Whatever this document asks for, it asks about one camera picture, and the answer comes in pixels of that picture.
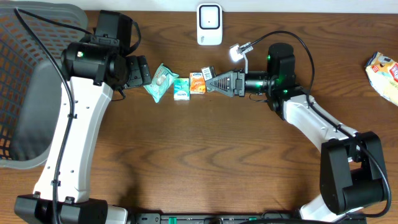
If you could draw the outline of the Zam-Buk ointment tin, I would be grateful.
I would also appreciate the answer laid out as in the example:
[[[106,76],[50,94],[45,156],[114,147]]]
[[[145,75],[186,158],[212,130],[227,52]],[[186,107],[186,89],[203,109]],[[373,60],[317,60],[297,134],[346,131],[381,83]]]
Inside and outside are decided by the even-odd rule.
[[[216,77],[214,66],[203,67],[201,69],[201,72],[205,81],[211,80],[212,78]]]

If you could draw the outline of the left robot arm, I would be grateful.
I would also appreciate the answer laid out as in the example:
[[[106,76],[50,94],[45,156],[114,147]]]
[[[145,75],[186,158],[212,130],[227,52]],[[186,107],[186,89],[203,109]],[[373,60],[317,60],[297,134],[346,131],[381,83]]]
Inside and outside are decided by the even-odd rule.
[[[27,223],[127,223],[128,211],[90,197],[90,172],[101,121],[115,91],[151,82],[145,56],[135,56],[136,21],[101,11],[94,32],[72,42],[53,66],[62,82],[57,125],[44,170],[30,195],[16,199]]]

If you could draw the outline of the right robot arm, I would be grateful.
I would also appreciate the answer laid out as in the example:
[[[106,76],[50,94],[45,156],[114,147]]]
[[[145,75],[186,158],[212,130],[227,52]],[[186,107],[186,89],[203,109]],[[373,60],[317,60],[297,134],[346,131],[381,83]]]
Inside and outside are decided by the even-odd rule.
[[[299,209],[302,220],[365,219],[358,210],[378,202],[389,207],[392,192],[379,137],[339,122],[295,79],[294,48],[276,43],[269,47],[265,71],[230,70],[207,80],[206,87],[229,97],[265,94],[269,108],[320,151],[320,195]]]

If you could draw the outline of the large yellow wipes packet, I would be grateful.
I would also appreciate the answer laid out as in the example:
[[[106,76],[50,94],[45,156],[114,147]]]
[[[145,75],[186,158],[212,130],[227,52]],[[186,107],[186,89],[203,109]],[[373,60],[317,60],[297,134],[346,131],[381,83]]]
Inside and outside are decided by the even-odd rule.
[[[371,86],[387,101],[397,105],[397,62],[376,52],[366,64]]]

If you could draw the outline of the mint Zappy wipes packet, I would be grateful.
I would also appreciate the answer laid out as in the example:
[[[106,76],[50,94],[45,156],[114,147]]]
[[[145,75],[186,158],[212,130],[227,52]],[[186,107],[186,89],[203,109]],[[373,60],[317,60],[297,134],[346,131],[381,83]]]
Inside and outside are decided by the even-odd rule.
[[[148,94],[153,97],[154,101],[158,103],[178,77],[178,74],[171,71],[169,67],[162,63],[156,70],[151,83],[144,88],[147,90]]]

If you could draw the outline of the teal tissue pack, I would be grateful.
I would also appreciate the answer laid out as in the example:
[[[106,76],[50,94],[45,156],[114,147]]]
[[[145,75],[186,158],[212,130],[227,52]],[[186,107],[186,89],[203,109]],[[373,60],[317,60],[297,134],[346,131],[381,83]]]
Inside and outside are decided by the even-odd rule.
[[[174,100],[190,100],[190,82],[188,78],[176,78],[174,80]]]

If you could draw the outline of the orange tissue pack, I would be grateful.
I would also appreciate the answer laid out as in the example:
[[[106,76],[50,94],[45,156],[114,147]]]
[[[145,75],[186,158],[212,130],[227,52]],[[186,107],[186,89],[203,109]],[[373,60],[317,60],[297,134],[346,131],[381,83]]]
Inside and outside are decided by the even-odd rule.
[[[204,94],[206,92],[205,79],[202,73],[190,73],[190,93]]]

